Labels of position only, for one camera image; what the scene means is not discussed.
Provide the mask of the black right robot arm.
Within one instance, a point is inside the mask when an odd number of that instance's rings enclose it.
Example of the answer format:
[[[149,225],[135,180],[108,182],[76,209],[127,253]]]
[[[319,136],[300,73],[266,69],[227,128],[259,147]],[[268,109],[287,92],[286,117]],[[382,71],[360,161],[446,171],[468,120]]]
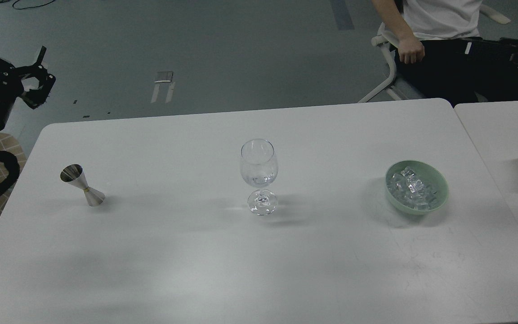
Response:
[[[462,38],[466,41],[464,53],[473,58],[510,62],[518,67],[518,39],[501,38],[499,40],[484,40],[481,38]]]

